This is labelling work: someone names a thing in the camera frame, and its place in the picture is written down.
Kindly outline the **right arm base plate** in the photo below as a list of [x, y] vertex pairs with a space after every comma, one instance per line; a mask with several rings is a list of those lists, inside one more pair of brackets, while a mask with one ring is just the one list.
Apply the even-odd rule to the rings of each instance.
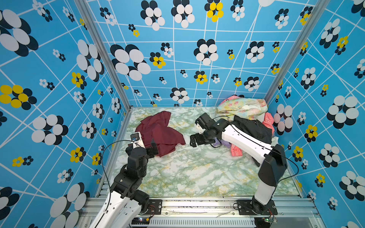
[[240, 215], [278, 215], [276, 205], [272, 199], [266, 205], [262, 205], [255, 199], [239, 199], [233, 204], [233, 208]]

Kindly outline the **maroon cloth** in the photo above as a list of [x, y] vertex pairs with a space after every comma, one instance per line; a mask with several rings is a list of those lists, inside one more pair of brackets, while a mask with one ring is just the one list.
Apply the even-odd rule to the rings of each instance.
[[178, 144], [186, 145], [184, 136], [168, 126], [171, 114], [171, 112], [162, 111], [154, 116], [148, 116], [135, 130], [141, 133], [145, 146], [149, 147], [152, 141], [156, 143], [159, 157], [174, 152]]

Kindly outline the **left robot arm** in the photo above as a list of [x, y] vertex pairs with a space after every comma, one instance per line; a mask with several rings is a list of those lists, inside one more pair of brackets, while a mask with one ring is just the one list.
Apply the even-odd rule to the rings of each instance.
[[149, 195], [138, 188], [147, 173], [150, 158], [158, 155], [154, 141], [145, 148], [141, 139], [128, 145], [128, 162], [114, 182], [109, 184], [109, 195], [91, 223], [91, 228], [130, 228], [132, 220], [148, 210]]

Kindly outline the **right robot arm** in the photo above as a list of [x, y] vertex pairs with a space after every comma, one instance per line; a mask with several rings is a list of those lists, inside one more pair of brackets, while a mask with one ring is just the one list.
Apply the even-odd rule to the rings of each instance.
[[196, 119], [195, 126], [199, 131], [194, 135], [197, 145], [210, 144], [215, 139], [224, 140], [242, 149], [259, 164], [260, 182], [252, 198], [252, 205], [255, 207], [268, 205], [288, 168], [283, 148], [278, 144], [272, 146], [262, 142], [225, 119], [215, 121], [206, 113]]

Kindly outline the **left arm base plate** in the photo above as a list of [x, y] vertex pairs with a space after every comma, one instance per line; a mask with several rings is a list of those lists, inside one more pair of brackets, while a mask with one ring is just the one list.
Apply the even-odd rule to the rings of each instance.
[[161, 199], [149, 199], [147, 202], [142, 204], [140, 215], [161, 215], [162, 212], [162, 203]]

